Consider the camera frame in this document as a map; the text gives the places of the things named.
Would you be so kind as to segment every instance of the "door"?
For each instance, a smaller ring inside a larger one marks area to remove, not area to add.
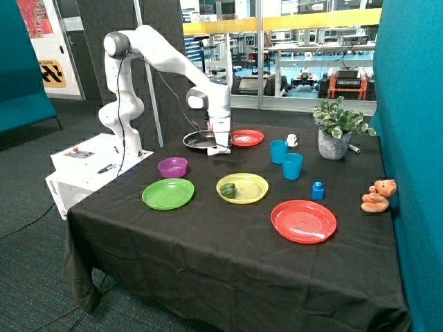
[[[53,0],[17,0],[50,98],[84,99],[66,33]]]

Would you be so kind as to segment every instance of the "yellow plate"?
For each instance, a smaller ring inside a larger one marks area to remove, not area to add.
[[[220,194],[220,187],[227,183],[234,183],[237,194],[230,199]],[[225,176],[215,187],[220,197],[234,204],[249,204],[259,201],[268,191],[269,185],[261,176],[250,173],[236,173]]]

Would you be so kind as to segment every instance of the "workshop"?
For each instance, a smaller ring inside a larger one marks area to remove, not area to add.
[[[442,6],[0,12],[1,331],[441,331]]]

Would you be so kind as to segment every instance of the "red plate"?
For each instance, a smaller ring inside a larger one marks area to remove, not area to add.
[[[231,135],[233,139],[233,145],[238,147],[252,147],[253,145],[260,144],[263,140],[263,133],[256,130],[237,130]]]
[[[286,201],[271,213],[271,221],[284,238],[297,243],[319,243],[337,228],[335,216],[311,201]]]

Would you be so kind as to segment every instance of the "purple bowl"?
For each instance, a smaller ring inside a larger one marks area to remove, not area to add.
[[[186,173],[188,161],[185,158],[171,157],[159,162],[158,167],[164,178],[181,178]]]

